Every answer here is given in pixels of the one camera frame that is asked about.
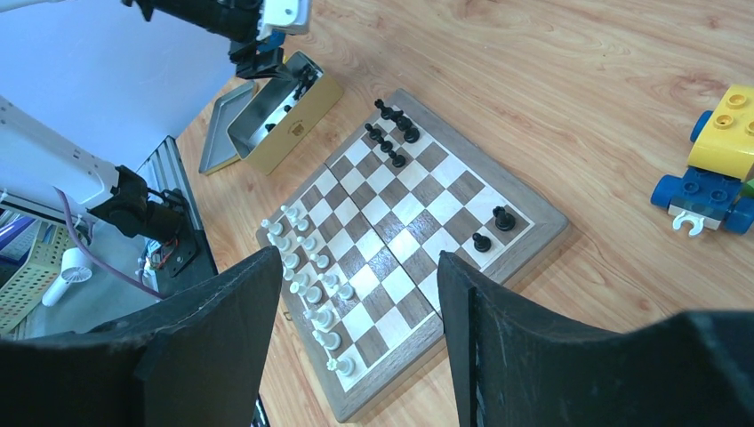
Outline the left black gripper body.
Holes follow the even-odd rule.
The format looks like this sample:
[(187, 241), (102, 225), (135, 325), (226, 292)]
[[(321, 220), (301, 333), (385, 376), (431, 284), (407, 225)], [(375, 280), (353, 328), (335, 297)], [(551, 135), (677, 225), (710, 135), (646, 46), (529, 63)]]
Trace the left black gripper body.
[(226, 37), (230, 41), (229, 60), (236, 66), (237, 77), (295, 79), (294, 73), (283, 63), (283, 48), (259, 51), (261, 42), (257, 35), (262, 1), (124, 0), (123, 4), (128, 7), (137, 4), (147, 21), (158, 10)]

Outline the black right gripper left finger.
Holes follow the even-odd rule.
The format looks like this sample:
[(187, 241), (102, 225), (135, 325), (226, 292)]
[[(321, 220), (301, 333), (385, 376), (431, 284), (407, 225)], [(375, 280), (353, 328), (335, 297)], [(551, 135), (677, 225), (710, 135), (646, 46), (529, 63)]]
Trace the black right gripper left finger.
[(2, 425), (251, 425), (282, 272), (265, 247), (88, 332), (2, 341)]

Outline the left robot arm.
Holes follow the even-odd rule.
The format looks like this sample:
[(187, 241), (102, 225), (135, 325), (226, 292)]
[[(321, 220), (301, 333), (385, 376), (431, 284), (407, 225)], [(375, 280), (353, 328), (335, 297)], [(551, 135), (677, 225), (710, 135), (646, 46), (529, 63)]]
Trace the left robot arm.
[[(244, 80), (293, 79), (275, 35), (309, 30), (309, 1), (139, 1), (145, 20), (154, 11), (172, 15), (230, 41), (229, 60)], [(180, 248), (188, 216), (185, 199), (165, 190), (162, 203), (136, 172), (94, 156), (7, 99), (1, 100), (1, 158), (18, 162), (73, 198), (90, 215), (129, 238), (143, 236)]]

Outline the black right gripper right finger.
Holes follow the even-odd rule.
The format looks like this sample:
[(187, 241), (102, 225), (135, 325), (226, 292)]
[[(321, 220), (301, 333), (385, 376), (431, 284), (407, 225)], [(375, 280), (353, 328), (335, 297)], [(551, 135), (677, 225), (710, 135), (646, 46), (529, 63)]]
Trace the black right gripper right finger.
[(750, 426), (753, 314), (686, 310), (621, 334), (549, 310), (441, 253), (462, 426)]

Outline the wooden chess board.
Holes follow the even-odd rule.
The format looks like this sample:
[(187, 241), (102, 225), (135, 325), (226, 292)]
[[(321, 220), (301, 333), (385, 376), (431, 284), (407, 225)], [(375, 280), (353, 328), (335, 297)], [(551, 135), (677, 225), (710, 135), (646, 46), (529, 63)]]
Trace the wooden chess board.
[[(355, 423), (444, 345), (441, 253), (513, 286), (565, 236), (566, 216), (409, 92), (398, 89), (258, 229), (284, 245), (282, 300), (334, 418)], [(494, 226), (493, 209), (517, 219)], [(485, 253), (472, 235), (492, 241)], [(326, 368), (352, 357), (354, 373)]]

